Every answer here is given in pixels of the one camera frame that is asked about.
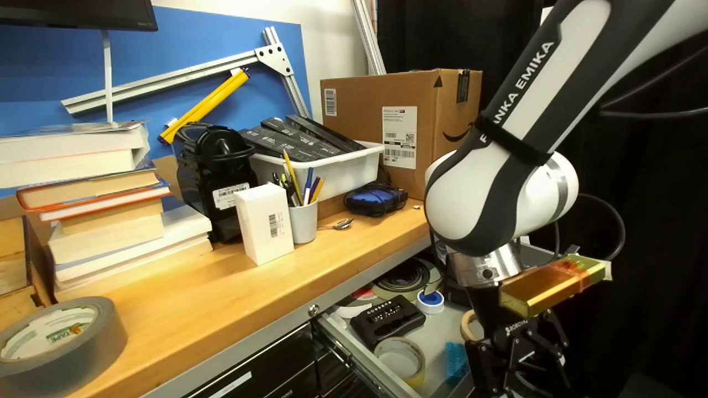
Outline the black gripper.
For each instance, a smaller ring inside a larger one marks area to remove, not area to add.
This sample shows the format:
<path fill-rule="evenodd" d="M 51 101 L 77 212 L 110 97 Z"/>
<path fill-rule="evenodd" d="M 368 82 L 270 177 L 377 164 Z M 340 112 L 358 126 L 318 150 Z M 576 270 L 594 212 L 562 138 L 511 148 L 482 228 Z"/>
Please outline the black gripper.
<path fill-rule="evenodd" d="M 569 337 L 554 309 L 521 317 L 505 309 L 496 288 L 466 288 L 480 334 L 465 336 L 473 388 L 468 398 L 573 398 Z"/>

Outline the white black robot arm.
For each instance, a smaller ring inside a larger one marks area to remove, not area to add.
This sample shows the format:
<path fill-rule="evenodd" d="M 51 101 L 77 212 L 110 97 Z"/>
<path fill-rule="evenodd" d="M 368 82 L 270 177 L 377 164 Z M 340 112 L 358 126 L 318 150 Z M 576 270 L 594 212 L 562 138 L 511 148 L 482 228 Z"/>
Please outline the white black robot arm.
<path fill-rule="evenodd" d="M 427 167 L 424 216 L 480 260 L 558 221 L 578 175 L 558 145 L 651 56 L 708 28 L 708 0 L 558 0 L 462 143 Z"/>

